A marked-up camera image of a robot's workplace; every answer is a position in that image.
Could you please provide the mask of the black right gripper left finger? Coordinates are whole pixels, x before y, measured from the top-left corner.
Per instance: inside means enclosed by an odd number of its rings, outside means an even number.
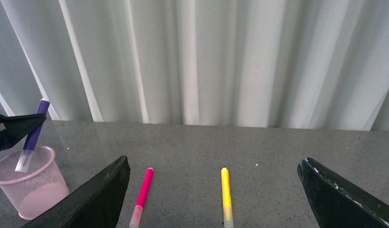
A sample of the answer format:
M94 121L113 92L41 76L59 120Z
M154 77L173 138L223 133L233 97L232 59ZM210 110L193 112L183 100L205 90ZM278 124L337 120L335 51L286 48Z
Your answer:
M114 228L130 179L120 156L58 204L24 225L26 228Z

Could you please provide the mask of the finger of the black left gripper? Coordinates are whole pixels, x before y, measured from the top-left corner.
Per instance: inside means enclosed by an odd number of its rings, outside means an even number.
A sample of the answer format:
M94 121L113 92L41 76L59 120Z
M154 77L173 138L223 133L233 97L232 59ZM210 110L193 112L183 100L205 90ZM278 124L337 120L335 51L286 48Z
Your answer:
M0 152L12 148L45 120L45 114L10 117L0 114Z

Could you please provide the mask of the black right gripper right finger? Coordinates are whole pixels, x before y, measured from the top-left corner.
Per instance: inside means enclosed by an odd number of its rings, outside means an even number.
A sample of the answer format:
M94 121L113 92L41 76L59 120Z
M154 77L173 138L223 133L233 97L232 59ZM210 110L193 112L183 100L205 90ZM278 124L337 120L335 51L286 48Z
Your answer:
M297 173L321 228L389 228L389 205L313 158Z

